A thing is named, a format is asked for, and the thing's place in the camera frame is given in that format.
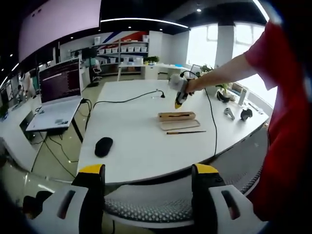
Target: office chair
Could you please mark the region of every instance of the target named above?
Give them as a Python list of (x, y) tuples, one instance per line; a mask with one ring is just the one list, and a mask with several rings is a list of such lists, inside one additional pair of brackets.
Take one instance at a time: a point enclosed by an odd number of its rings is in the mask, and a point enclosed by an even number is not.
[[(210, 165), (227, 185), (247, 195), (260, 176), (267, 148), (267, 129), (261, 128), (216, 156)], [(147, 229), (190, 226), (194, 224), (191, 183), (189, 175), (162, 184), (122, 185), (105, 196), (104, 212), (117, 222)]]
[[(196, 74), (196, 72), (199, 72), (199, 74), (200, 74), (201, 73), (201, 67), (202, 66), (193, 64), (191, 67), (191, 72), (194, 72), (195, 74)], [(190, 74), (190, 78), (194, 79), (194, 78), (196, 78), (196, 76), (193, 74)]]
[(97, 59), (95, 60), (95, 62), (96, 62), (96, 64), (92, 68), (92, 70), (96, 74), (96, 76), (93, 77), (93, 81), (102, 79), (101, 76), (98, 76), (102, 72), (101, 65), (100, 65), (100, 63), (99, 63), (99, 61)]

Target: red shirt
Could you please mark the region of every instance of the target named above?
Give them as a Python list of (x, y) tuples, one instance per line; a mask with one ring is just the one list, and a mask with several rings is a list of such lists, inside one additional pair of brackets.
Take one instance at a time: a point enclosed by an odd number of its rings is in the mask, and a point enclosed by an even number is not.
[(248, 196), (255, 213), (262, 220), (271, 220), (287, 206), (308, 155), (309, 105), (302, 68), (279, 26), (269, 22), (245, 57), (267, 89), (277, 86), (269, 150), (259, 183)]

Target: red sleeve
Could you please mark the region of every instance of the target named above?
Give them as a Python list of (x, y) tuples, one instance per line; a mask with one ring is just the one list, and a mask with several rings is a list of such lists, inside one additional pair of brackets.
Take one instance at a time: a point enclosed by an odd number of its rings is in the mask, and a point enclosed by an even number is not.
[(272, 48), (273, 40), (271, 38), (276, 27), (278, 26), (268, 22), (261, 37), (244, 54), (250, 66), (261, 76), (267, 90), (274, 88), (278, 83), (272, 76), (274, 48)]

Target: laptop screen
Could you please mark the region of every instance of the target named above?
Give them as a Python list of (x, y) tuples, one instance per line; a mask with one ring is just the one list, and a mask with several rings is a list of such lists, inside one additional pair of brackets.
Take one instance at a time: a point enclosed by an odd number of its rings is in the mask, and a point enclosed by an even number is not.
[(41, 102), (80, 96), (79, 59), (72, 59), (39, 73)]

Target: pencil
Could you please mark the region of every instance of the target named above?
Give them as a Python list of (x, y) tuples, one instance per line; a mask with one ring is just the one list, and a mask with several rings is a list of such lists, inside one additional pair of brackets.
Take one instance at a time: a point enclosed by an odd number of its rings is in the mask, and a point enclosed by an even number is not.
[(186, 133), (205, 133), (206, 131), (193, 131), (193, 132), (167, 132), (167, 135), (186, 134)]

